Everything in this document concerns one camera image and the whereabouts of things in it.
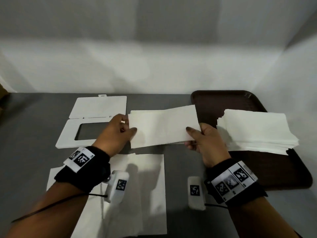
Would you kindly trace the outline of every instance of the stack of paper towels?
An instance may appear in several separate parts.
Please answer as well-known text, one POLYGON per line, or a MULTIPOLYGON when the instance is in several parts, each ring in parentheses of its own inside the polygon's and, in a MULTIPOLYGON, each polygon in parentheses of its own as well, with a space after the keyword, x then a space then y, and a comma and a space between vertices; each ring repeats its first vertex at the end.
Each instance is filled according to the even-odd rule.
POLYGON ((217 129, 228 151, 260 151, 287 155, 298 145, 285 114, 226 109, 217 120, 217 129))

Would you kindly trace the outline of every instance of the rectangular opening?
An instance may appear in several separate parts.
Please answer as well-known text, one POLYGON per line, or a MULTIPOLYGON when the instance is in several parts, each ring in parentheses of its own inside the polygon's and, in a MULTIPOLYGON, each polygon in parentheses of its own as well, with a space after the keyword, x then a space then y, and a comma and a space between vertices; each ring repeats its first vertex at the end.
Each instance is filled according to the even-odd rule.
POLYGON ((79 126, 75 140, 97 139, 99 134, 107 127, 106 123, 83 123, 79 126))

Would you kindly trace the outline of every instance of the right hand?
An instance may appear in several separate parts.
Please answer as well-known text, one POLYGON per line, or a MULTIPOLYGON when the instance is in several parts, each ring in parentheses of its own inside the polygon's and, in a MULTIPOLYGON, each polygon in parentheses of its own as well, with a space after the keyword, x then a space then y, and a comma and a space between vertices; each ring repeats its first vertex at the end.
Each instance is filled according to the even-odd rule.
POLYGON ((187 133, 195 141, 186 141, 185 145, 190 150, 195 150, 202 154, 203 162, 207 167, 230 159, 231 156, 222 140, 218 130, 206 123, 200 123, 201 131, 187 127, 187 133))

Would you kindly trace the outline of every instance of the black wristband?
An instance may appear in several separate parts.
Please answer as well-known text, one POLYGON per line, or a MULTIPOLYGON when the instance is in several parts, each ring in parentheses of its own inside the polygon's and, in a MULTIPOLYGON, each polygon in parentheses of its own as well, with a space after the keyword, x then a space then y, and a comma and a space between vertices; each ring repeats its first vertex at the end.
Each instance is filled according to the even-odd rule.
POLYGON ((57 182, 70 183, 80 190, 89 193, 91 190, 102 181, 107 179, 110 174, 109 155, 99 148, 94 146, 86 147, 95 156, 89 160, 77 173, 71 168, 65 166, 55 176, 57 182))
MULTIPOLYGON (((236 163, 237 161, 233 159, 227 159, 212 168, 206 169, 207 179, 205 180, 204 184, 206 185, 208 194, 212 195, 218 204, 223 203, 224 200, 217 192, 216 188, 212 185, 211 181, 236 163)), ((258 182, 255 182, 235 197, 226 201, 226 204, 228 206, 240 206, 262 196, 267 197, 267 193, 258 182)))

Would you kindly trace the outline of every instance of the white wall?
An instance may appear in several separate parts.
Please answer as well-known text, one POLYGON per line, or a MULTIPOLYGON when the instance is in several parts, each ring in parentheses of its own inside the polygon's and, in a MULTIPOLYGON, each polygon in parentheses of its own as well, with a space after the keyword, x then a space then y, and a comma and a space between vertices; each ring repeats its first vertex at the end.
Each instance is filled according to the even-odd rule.
POLYGON ((252 90, 316 7, 317 0, 0 0, 0 74, 18 92, 252 90))
POLYGON ((295 150, 317 180, 317 12, 291 44, 253 93, 268 112, 286 114, 295 150))

